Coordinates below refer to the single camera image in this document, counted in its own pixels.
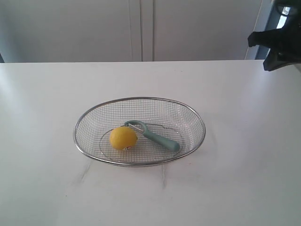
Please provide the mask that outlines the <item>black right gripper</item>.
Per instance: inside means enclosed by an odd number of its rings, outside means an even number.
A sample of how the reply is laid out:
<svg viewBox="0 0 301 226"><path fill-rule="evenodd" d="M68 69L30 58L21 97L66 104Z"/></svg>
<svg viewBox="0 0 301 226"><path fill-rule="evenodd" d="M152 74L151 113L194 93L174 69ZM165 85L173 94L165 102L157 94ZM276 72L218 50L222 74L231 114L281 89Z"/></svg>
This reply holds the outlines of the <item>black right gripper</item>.
<svg viewBox="0 0 301 226"><path fill-rule="evenodd" d="M276 11L286 17L281 29L252 32L248 38L248 46L279 47L277 51L270 49L263 62L265 71L301 62L301 2L299 0L277 0Z"/></svg>

